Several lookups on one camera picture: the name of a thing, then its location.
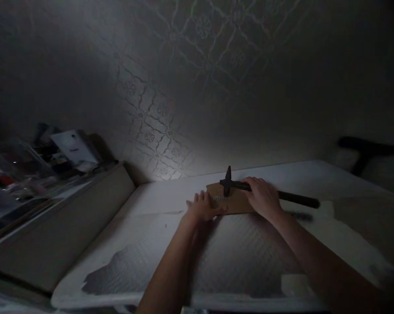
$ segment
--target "patterned wallpaper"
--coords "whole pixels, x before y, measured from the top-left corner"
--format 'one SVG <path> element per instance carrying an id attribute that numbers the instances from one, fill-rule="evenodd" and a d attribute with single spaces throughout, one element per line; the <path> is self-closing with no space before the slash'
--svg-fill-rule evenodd
<path id="1" fill-rule="evenodd" d="M 394 106 L 381 9 L 0 1 L 0 135 L 30 139 L 38 121 L 97 133 L 138 182 L 325 158 L 346 133 L 394 141 L 394 114 L 387 132 L 379 119 Z"/>

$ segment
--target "white table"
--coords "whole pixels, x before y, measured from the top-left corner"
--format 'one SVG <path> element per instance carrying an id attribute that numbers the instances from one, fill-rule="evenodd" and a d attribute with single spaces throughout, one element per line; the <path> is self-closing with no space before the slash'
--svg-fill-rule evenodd
<path id="1" fill-rule="evenodd" d="M 206 185 L 218 182 L 224 176 L 225 173 L 210 174 L 140 186 L 61 280 L 53 293 L 52 305 L 61 309 L 137 305 L 184 214 L 185 201 L 192 199 L 195 192 L 205 190 Z M 390 267 L 384 257 L 364 239 L 333 219 L 332 202 L 326 201 L 376 194 L 393 196 L 392 193 L 320 160 L 232 171 L 234 180 L 247 176 L 262 177 L 279 190 L 325 201 L 319 210 L 286 201 L 281 201 L 281 204 L 286 210 L 313 214 L 315 223 L 305 225 L 305 228 L 368 280 L 373 282 L 375 278 L 369 272 L 367 263 Z M 277 276 L 278 279 L 281 278 L 281 290 L 284 292 L 288 290 L 288 287 L 283 286 L 284 282 L 288 284 L 290 281 L 290 286 L 299 285 L 297 278 L 302 271 L 271 225 L 260 224 L 263 222 L 251 217 L 251 214 L 223 217 L 209 241 L 208 249 L 202 255 L 202 269 L 197 267 L 196 276 L 205 276 L 205 279 L 197 278 L 195 290 L 199 293 L 193 294 L 191 305 L 233 311 L 324 310 L 325 306 L 312 295 L 275 295 Z M 343 243 L 335 240 L 334 232 L 346 232 L 347 236 L 352 237 L 351 247 L 346 248 L 346 239 Z M 265 251 L 263 255 L 259 251 L 253 252 L 259 248 L 242 245 L 243 241 L 246 241 L 245 237 L 251 237 L 252 242 L 254 239 L 261 239 L 263 242 L 260 247 Z M 353 252 L 361 257 L 361 263 L 357 263 Z M 227 263 L 227 273 L 216 270 L 218 263 L 224 265 L 225 261 L 230 260 L 233 262 Z M 259 289 L 272 289 L 268 297 L 265 297 L 262 291 L 257 296 L 259 289 L 253 289 L 251 295 L 247 295 L 240 291 L 245 290 L 245 287 L 230 283 L 230 280 L 226 281 L 226 277 L 230 277 L 231 273 L 240 271 L 245 274 L 245 283 L 256 282 L 256 278 L 247 279 L 250 273 L 245 273 L 242 269 L 250 265 L 252 271 L 257 272 L 259 264 L 265 261 L 269 273 L 257 273 L 257 276 L 271 279 L 269 283 L 259 283 Z M 221 285 L 213 282 L 207 287 L 207 281 L 214 276 L 207 273 L 210 271 L 215 273 L 216 280 L 221 282 Z M 296 275 L 296 280 L 291 279 L 292 274 Z M 237 276 L 232 279 L 239 281 L 239 278 Z"/>

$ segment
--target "hammer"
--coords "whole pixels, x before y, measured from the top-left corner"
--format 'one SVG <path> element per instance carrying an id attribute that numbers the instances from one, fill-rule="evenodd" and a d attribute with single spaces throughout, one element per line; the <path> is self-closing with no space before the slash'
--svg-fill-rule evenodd
<path id="1" fill-rule="evenodd" d="M 246 190 L 249 192 L 252 191 L 248 183 L 232 180 L 232 170 L 230 169 L 230 166 L 227 168 L 226 177 L 223 180 L 220 180 L 220 184 L 223 186 L 223 195 L 225 197 L 230 195 L 230 188 L 238 188 L 240 190 Z M 320 206 L 319 200 L 307 196 L 278 191 L 278 197 L 282 200 L 290 201 L 311 208 L 319 208 Z"/>

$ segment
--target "black handle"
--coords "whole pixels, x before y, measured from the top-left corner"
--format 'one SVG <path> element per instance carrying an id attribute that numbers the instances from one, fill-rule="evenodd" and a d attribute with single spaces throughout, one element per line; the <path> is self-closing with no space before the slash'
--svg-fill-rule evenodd
<path id="1" fill-rule="evenodd" d="M 282 191 L 278 191 L 278 197 L 282 200 L 290 201 L 307 207 L 312 207 L 312 208 L 320 207 L 320 202 L 316 198 L 310 198 L 307 196 L 301 196 L 301 195 L 282 192 Z"/>
<path id="2" fill-rule="evenodd" d="M 238 188 L 240 190 L 245 190 L 245 191 L 249 191 L 249 192 L 252 191 L 249 183 L 240 182 L 240 181 L 232 181 L 232 186 L 234 188 Z"/>
<path id="3" fill-rule="evenodd" d="M 245 182 L 233 181 L 233 187 L 238 188 L 240 190 L 246 190 L 249 192 L 252 191 L 250 188 L 250 185 Z M 297 194 L 292 194 L 292 193 L 287 193 L 287 192 L 282 192 L 282 191 L 278 191 L 278 197 L 282 200 L 290 201 L 290 202 L 304 205 L 304 206 L 311 207 L 311 208 L 319 208 L 320 207 L 320 202 L 316 198 L 310 198 L 307 196 L 302 196 L 302 195 L 297 195 Z"/>

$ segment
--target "person's right hand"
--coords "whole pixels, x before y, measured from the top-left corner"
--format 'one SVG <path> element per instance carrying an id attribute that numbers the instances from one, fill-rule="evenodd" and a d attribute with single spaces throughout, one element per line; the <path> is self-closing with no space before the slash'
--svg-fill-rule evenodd
<path id="1" fill-rule="evenodd" d="M 250 185 L 252 192 L 242 191 L 248 198 L 255 211 L 268 221 L 271 221 L 283 210 L 278 198 L 278 192 L 271 183 L 264 179 L 247 177 L 242 180 Z"/>

